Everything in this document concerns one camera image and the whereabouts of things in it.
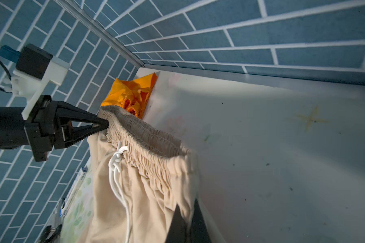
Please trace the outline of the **orange shorts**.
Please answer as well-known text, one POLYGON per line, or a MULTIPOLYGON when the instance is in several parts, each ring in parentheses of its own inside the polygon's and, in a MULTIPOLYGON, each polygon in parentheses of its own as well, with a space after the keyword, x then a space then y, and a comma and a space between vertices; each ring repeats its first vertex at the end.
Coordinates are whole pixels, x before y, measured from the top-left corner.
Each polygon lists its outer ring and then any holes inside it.
POLYGON ((119 106, 142 119, 157 79, 155 73, 132 81, 115 79, 101 106, 119 106))

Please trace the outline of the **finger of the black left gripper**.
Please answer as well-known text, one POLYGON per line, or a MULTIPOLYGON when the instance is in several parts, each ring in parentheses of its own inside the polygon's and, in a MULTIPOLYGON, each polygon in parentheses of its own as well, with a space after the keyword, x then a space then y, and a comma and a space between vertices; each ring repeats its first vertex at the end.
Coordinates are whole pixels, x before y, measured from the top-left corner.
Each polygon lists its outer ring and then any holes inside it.
POLYGON ((98 117, 96 114, 82 110, 74 105, 63 101, 52 101, 51 104, 56 105, 55 120, 59 125, 68 123, 69 121, 77 121, 90 123, 103 128, 107 128, 109 123, 107 120, 98 117))
POLYGON ((108 128, 108 123, 90 124, 86 126, 73 127, 71 123, 63 124, 58 127, 55 134, 55 149, 68 148, 87 137, 108 128))

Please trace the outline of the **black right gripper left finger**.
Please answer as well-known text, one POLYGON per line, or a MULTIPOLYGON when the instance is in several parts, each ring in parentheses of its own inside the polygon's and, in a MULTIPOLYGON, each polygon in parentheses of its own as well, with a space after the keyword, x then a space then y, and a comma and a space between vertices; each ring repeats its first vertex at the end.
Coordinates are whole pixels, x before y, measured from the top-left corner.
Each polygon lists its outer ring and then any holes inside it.
POLYGON ((180 207, 177 204, 169 227, 165 243, 185 243, 186 242, 186 222, 183 219, 180 207))

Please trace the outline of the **beige shorts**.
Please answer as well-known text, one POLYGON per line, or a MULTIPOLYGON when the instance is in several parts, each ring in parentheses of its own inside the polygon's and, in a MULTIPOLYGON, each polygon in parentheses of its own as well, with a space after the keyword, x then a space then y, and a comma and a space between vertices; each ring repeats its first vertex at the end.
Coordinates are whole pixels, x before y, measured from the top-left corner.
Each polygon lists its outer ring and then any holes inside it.
POLYGON ((93 134, 93 217, 82 243, 163 243, 176 208, 188 221, 198 196, 198 162, 183 142, 119 106, 100 108, 93 134))

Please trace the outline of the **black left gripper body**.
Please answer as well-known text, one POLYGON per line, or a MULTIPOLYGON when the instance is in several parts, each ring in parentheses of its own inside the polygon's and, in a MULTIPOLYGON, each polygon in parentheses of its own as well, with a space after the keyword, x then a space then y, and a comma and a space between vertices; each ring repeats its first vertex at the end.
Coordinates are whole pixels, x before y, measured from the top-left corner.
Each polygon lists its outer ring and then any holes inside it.
POLYGON ((41 95, 24 125, 27 140, 36 162, 48 160, 48 153, 52 151, 55 142, 51 102, 52 97, 50 95, 41 95))

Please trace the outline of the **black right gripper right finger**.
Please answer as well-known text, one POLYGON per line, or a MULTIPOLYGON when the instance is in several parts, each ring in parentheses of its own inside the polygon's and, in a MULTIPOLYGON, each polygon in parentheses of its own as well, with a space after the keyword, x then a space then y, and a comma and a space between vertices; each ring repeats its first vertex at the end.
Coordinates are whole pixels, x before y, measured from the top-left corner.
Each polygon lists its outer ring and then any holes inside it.
POLYGON ((189 242, 190 243, 211 243, 207 226, 200 209, 199 202, 195 200, 194 214, 191 220, 191 226, 189 229, 189 242))

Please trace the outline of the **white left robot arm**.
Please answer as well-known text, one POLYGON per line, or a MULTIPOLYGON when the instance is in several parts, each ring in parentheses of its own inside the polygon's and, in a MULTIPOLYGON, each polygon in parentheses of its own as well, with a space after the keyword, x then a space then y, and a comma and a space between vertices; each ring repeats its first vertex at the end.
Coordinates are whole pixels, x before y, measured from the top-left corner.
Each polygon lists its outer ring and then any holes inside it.
POLYGON ((26 118, 22 112, 22 107, 0 107, 0 149, 29 145, 36 162, 109 126, 107 120, 49 95, 40 96, 26 118))

